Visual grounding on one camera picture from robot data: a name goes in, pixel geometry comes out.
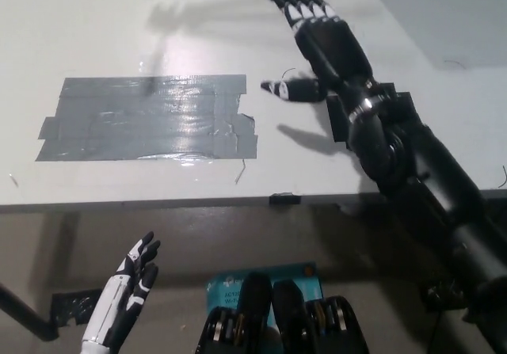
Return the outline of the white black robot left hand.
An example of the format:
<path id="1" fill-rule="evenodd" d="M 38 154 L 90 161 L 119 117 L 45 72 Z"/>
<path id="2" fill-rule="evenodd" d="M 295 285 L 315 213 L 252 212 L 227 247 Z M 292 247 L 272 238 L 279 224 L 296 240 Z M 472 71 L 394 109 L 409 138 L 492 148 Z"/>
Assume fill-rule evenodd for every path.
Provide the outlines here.
<path id="1" fill-rule="evenodd" d="M 107 281 L 82 336 L 81 354 L 118 353 L 158 277 L 161 242 L 151 231 L 137 241 Z"/>

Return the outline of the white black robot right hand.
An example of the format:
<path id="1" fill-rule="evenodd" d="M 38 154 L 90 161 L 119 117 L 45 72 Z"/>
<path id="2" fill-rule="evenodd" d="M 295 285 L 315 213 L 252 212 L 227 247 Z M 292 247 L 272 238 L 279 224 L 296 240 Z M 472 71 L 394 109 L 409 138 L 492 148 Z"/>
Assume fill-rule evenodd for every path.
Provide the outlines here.
<path id="1" fill-rule="evenodd" d="M 347 108 L 372 93 L 370 62 L 347 22 L 325 0 L 269 0 L 284 15 L 320 85 Z"/>

